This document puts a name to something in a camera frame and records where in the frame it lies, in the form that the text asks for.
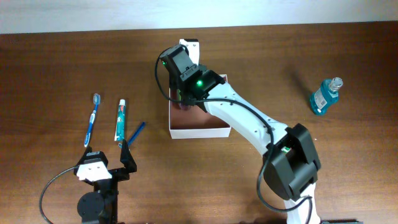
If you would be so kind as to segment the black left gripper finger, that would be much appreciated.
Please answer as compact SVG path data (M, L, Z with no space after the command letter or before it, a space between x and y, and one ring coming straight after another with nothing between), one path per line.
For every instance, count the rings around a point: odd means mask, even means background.
M131 155L128 143L125 139L122 141L120 161L129 173L137 171L137 165Z
M107 168L108 160L104 152L93 151L88 146L76 166L82 170L102 169Z

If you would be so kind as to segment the blue Listerine mouthwash bottle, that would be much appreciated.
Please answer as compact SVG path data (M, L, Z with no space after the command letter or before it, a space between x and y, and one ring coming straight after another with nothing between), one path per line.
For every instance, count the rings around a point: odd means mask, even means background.
M340 77L325 79L310 97L310 106L316 115L324 115L328 108L339 100L338 91L343 86Z

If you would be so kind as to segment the green white Dettol soap box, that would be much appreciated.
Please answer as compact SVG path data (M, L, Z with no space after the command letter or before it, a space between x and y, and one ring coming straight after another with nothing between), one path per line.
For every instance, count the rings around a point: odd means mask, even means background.
M281 149L281 151L283 152L283 153L289 153L289 151L291 150L291 148L289 148L289 147L283 147L282 149Z

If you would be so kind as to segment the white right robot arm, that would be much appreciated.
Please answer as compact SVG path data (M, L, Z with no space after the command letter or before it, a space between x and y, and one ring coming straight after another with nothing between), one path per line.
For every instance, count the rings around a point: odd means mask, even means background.
M174 103L198 106L247 139L262 157L256 182L257 196L268 209L287 214L287 223L320 223L315 187L321 168L309 130L298 123L290 128L239 96L223 77L195 64L182 44L157 57L169 72Z

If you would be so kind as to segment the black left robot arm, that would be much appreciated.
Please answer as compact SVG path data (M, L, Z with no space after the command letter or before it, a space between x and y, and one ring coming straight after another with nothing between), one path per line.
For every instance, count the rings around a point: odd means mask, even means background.
M93 187L77 204L82 223L118 222L118 183L129 180L130 174L137 171L126 140L121 143L120 162L122 167L109 170L104 152L86 148L74 171L80 181Z

